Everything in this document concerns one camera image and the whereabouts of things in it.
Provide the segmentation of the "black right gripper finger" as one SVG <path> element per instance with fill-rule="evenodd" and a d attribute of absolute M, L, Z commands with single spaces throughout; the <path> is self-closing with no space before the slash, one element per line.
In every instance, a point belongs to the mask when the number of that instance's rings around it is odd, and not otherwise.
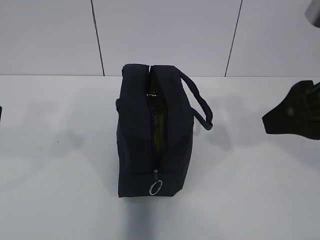
<path fill-rule="evenodd" d="M 295 83 L 286 97 L 262 117 L 270 135 L 297 135 L 320 139 L 320 84 L 312 80 Z"/>

